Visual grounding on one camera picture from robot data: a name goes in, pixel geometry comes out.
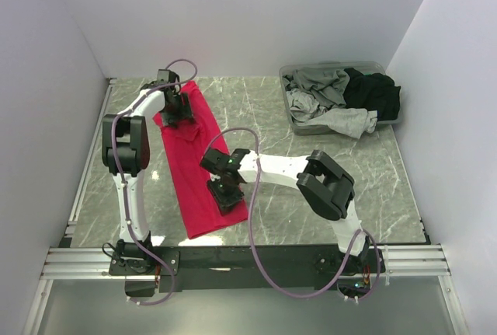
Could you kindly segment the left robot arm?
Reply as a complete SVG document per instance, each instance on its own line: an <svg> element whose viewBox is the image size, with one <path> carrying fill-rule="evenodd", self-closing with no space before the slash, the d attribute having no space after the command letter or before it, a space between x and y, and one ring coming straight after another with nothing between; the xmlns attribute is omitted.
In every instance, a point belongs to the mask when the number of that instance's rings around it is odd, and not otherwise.
<svg viewBox="0 0 497 335"><path fill-rule="evenodd" d="M120 237L111 267L137 274L161 268L144 211L144 171L150 162L147 122L155 116L163 127L194 122L180 77L168 68L158 70L156 80L144 85L128 107L102 120L102 161L112 175L120 212Z"/></svg>

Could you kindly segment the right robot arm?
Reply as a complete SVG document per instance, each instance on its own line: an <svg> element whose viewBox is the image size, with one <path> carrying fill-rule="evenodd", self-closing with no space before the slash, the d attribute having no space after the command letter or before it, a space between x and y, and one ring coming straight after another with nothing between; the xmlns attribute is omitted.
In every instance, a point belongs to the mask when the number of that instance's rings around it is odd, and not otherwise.
<svg viewBox="0 0 497 335"><path fill-rule="evenodd" d="M287 157L245 148L231 154L209 148L200 166L211 175L207 189L222 215L244 199L242 184L259 181L297 189L316 215L332 223L343 267L357 272L367 264L370 238L360 233L351 240L363 229L355 209L354 179L325 152Z"/></svg>

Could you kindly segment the red t-shirt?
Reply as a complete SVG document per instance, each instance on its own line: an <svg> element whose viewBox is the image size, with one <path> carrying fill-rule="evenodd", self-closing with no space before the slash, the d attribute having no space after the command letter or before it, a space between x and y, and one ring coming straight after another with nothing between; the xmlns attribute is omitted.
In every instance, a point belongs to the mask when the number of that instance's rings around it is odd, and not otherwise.
<svg viewBox="0 0 497 335"><path fill-rule="evenodd" d="M221 214L207 188L210 174L200 166L207 146L221 130L198 85L188 82L182 91L189 97L194 121L182 120L176 127L167 127L159 114L153 121L161 132L186 234L195 239L245 221L248 209L241 202Z"/></svg>

